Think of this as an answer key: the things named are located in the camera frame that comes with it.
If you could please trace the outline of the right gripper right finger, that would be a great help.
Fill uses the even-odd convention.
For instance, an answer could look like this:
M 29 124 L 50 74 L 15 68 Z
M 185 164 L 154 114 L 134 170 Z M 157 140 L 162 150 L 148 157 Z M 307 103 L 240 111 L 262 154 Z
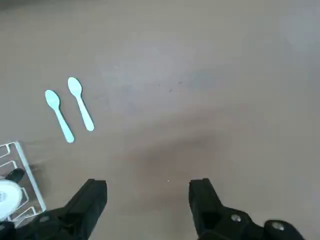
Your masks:
M 304 239 L 286 221 L 270 219 L 260 226 L 246 212 L 223 205 L 207 178 L 189 182 L 188 200 L 199 240 Z

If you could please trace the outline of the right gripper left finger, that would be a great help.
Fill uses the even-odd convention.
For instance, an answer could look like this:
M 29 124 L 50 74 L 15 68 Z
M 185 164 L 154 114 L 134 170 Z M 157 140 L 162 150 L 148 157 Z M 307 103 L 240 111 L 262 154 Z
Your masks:
M 18 228 L 12 222 L 2 221 L 0 238 L 2 240 L 87 240 L 107 201 L 107 182 L 88 179 L 63 207 L 45 211 Z

